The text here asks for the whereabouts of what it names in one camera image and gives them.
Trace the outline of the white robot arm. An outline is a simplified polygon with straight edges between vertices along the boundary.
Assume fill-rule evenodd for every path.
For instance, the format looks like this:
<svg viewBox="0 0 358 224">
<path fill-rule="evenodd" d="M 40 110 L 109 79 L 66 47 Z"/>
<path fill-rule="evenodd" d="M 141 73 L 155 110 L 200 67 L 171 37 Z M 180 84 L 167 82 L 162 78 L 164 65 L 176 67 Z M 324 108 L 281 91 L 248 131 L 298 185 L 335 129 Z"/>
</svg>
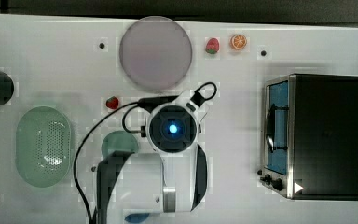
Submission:
<svg viewBox="0 0 358 224">
<path fill-rule="evenodd" d="M 199 91 L 142 98 L 149 113 L 141 136 L 148 153 L 113 151 L 97 166 L 95 224 L 141 223 L 150 215 L 187 213 L 203 199 L 208 164 L 198 143 L 207 99 Z"/>
</svg>

